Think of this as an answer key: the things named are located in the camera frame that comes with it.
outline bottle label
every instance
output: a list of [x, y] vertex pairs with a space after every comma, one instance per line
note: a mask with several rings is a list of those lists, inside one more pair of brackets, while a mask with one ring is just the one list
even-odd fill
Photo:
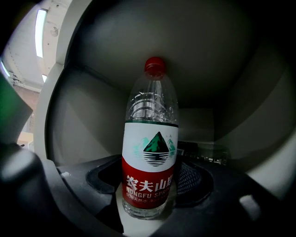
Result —
[[178, 126], [126, 121], [123, 138], [123, 198], [132, 206], [151, 209], [163, 204], [173, 180]]

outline fluorescent light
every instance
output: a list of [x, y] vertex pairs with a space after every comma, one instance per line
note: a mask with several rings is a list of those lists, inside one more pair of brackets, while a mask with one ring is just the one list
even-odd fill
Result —
[[4, 72], [5, 72], [5, 74], [6, 74], [8, 77], [10, 77], [9, 72], [7, 71], [7, 69], [6, 69], [6, 67], [4, 66], [4, 64], [3, 64], [2, 61], [1, 61], [1, 66], [2, 66], [2, 68], [3, 68]]
[[38, 57], [43, 57], [43, 30], [46, 19], [46, 10], [38, 10], [35, 25], [35, 46]]
[[47, 76], [46, 75], [42, 75], [43, 81], [45, 82]]

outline white label section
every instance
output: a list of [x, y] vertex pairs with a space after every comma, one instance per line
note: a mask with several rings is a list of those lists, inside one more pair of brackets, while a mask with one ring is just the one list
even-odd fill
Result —
[[178, 128], [168, 125], [125, 123], [122, 155], [133, 168], [161, 172], [176, 162]]

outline plastic water bottle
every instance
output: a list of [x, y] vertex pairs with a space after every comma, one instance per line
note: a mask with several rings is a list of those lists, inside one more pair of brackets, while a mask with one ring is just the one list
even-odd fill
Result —
[[178, 102], [152, 57], [135, 83], [126, 109], [122, 152], [123, 208], [132, 217], [152, 219], [163, 211], [173, 178], [178, 143]]

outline red label band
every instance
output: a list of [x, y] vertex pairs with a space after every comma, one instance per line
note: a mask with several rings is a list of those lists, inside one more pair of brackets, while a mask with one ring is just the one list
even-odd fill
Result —
[[152, 209], [165, 203], [173, 181], [173, 166], [162, 172], [145, 172], [131, 167], [122, 157], [123, 198], [132, 206]]

